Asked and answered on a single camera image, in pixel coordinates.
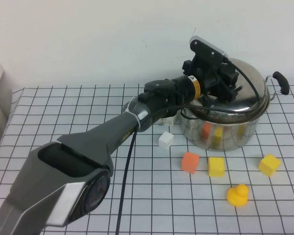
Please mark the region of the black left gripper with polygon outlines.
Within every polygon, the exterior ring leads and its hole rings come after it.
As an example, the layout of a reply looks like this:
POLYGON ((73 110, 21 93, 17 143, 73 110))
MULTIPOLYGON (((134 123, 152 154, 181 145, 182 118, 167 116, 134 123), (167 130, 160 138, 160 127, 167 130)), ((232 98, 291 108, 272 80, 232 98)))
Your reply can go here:
POLYGON ((220 90, 220 100, 223 102, 231 102, 235 100, 237 91, 236 82, 239 73, 236 69, 226 63, 221 62, 218 65, 211 65, 201 59, 194 58, 186 60, 183 63, 182 69, 185 75, 195 76, 203 92, 203 101, 205 104, 210 104, 209 91, 220 90))

